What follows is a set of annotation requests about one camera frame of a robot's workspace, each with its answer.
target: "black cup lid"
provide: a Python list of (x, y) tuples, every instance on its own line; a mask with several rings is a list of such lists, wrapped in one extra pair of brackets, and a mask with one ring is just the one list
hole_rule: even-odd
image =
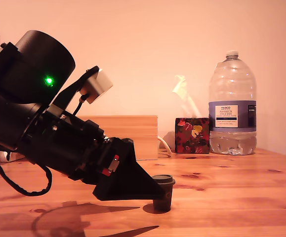
[(153, 179), (159, 184), (175, 184), (176, 181), (170, 174), (159, 174), (153, 176)]

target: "bottle label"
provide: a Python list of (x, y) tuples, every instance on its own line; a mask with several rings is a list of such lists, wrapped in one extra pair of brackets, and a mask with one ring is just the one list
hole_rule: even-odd
[(210, 131), (255, 132), (256, 101), (216, 101), (209, 104)]

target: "water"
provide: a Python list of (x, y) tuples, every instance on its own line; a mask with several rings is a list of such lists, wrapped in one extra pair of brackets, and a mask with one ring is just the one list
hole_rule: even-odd
[(249, 67), (228, 52), (209, 87), (210, 148), (225, 155), (249, 155), (256, 148), (256, 82)]

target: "white cable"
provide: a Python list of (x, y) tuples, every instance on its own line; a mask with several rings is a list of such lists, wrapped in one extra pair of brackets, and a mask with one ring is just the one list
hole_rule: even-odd
[(160, 140), (160, 141), (163, 143), (163, 145), (164, 145), (164, 147), (167, 149), (167, 152), (169, 153), (169, 155), (176, 155), (176, 153), (173, 153), (173, 152), (171, 151), (171, 149), (170, 149), (170, 147), (168, 146), (167, 142), (165, 142), (163, 138), (161, 138), (160, 136), (157, 136), (157, 139)]

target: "wooden table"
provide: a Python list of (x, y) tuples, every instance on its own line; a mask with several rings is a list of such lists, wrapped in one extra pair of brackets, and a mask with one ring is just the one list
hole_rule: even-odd
[[(257, 150), (251, 156), (178, 155), (159, 151), (139, 160), (150, 174), (173, 175), (171, 211), (151, 200), (99, 201), (93, 186), (53, 171), (53, 186), (25, 197), (0, 177), (0, 237), (286, 237), (286, 156)], [(27, 161), (3, 165), (30, 191), (46, 185)]]

